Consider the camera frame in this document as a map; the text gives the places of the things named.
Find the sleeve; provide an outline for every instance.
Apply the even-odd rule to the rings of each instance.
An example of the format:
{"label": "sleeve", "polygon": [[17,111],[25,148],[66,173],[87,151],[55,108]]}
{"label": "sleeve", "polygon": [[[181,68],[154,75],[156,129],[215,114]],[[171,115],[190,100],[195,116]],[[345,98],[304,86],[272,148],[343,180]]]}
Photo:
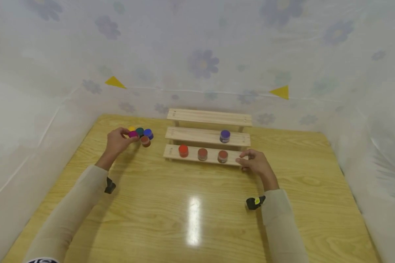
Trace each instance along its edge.
{"label": "sleeve", "polygon": [[286,192],[282,189],[266,191],[265,197],[262,218],[273,263],[308,263]]}
{"label": "sleeve", "polygon": [[73,236],[104,194],[107,175],[106,170],[97,166],[86,168],[47,218],[23,262],[63,263]]}

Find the shelf tier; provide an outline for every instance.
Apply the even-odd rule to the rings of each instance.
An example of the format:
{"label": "shelf tier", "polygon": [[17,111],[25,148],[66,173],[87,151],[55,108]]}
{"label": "shelf tier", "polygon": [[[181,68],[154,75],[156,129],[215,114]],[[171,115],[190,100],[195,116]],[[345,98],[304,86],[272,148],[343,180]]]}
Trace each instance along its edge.
{"label": "shelf tier", "polygon": [[231,132],[230,141],[226,144],[219,140],[220,131],[203,130],[184,127],[168,127],[166,139],[179,141],[193,141],[207,144],[220,144],[228,146],[250,147],[250,135],[248,133]]}
{"label": "shelf tier", "polygon": [[206,148],[206,150],[208,151],[208,158],[206,159],[206,161],[200,161],[197,158],[197,153],[200,147],[188,146],[189,155],[186,158],[180,157],[180,154],[178,153],[178,147],[179,145],[167,144],[164,150],[164,157],[175,160],[198,161],[200,163],[240,166],[238,163],[236,163],[236,158],[239,158],[241,152],[238,152],[236,150],[225,150],[226,152],[228,152],[228,160],[226,161],[226,163],[220,163],[218,161],[218,153],[220,152],[220,149]]}
{"label": "shelf tier", "polygon": [[252,118],[248,114],[218,113],[217,111],[196,111],[171,108],[167,119],[174,121],[205,122],[239,127],[252,127]]}

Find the right hand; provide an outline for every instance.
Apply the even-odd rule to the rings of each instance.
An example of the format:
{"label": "right hand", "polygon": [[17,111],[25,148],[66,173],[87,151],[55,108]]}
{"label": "right hand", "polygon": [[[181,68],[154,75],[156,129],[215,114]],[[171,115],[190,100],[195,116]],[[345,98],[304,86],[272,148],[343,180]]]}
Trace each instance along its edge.
{"label": "right hand", "polygon": [[[243,159],[243,157],[248,156],[249,160]],[[258,152],[257,150],[249,149],[241,153],[240,158],[236,159],[236,163],[242,165],[242,170],[247,170],[250,168],[255,174],[262,176],[274,176],[271,166],[266,160],[263,152]]]}
{"label": "right hand", "polygon": [[277,178],[263,152],[253,149],[245,150],[241,153],[240,158],[236,159],[236,162],[242,165],[243,171],[250,168],[259,175],[265,191],[279,189]]}

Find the wooden step rack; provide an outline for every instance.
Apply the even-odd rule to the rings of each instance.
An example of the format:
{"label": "wooden step rack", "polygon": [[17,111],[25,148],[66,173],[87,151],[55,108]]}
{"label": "wooden step rack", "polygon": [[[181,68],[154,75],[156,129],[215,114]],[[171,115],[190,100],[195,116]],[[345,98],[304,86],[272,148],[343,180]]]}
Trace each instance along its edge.
{"label": "wooden step rack", "polygon": [[[165,138],[170,140],[170,144],[165,146],[165,158],[198,161],[200,163],[222,164],[218,162],[218,153],[223,149],[206,148],[206,150],[208,150],[208,158],[206,161],[200,161],[197,158],[197,153],[200,147],[188,146],[189,156],[183,158],[178,153],[179,145],[173,144],[173,141],[183,141],[186,145],[187,142],[192,142],[211,144],[214,146],[232,146],[233,148],[237,148],[237,150],[225,150],[228,152],[228,161],[223,163],[223,165],[240,166],[236,163],[236,158],[239,157],[243,150],[247,149],[247,147],[250,147],[250,135],[248,133],[242,132],[245,127],[252,127],[251,116],[248,114],[218,113],[216,111],[197,111],[171,108],[169,110],[167,119],[173,120],[175,127],[168,127],[167,133],[165,134]],[[180,121],[218,125],[234,125],[238,126],[239,132],[230,131],[230,141],[225,144],[219,140],[221,133],[220,130],[204,130],[180,127]]]}

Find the tent wall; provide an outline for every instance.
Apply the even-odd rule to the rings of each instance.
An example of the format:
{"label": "tent wall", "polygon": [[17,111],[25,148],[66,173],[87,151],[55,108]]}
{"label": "tent wall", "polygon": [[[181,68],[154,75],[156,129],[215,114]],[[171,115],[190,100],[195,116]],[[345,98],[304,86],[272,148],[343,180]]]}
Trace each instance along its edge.
{"label": "tent wall", "polygon": [[1,0],[0,259],[100,114],[169,107],[325,133],[395,262],[395,0]]}

